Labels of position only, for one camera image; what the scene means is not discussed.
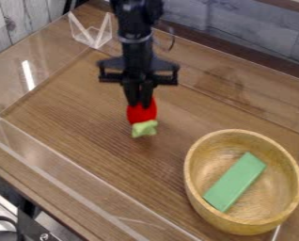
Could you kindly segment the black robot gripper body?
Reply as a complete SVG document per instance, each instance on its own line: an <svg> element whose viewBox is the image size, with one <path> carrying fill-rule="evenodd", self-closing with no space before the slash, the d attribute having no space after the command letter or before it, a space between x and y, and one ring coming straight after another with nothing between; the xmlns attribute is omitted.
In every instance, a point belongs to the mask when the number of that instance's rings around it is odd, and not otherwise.
<svg viewBox="0 0 299 241"><path fill-rule="evenodd" d="M180 65L159 58L153 52L153 40L121 44L121 55L100 60L99 81L123 83L124 79L139 83L149 79L155 85L177 85Z"/></svg>

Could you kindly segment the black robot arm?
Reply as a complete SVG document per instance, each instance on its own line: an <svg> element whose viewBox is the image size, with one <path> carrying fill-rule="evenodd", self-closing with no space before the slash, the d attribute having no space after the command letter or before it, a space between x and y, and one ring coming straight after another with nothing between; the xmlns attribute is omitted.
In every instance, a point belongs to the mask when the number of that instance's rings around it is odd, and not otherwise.
<svg viewBox="0 0 299 241"><path fill-rule="evenodd" d="M99 81L119 83L129 106L147 109L153 89L179 84L180 65L153 52L153 25L163 15L161 0L109 0L117 18L121 55L100 60Z"/></svg>

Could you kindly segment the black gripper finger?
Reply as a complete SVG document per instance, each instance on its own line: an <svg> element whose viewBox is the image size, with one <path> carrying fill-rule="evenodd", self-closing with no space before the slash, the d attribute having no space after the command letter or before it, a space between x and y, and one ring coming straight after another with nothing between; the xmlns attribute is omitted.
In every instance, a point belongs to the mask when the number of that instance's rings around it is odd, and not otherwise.
<svg viewBox="0 0 299 241"><path fill-rule="evenodd" d="M123 91L129 106L135 106L139 103L139 83L125 80L123 82Z"/></svg>
<svg viewBox="0 0 299 241"><path fill-rule="evenodd" d="M147 109L152 102L153 94L153 83L151 80L147 80L140 85L140 103L144 109Z"/></svg>

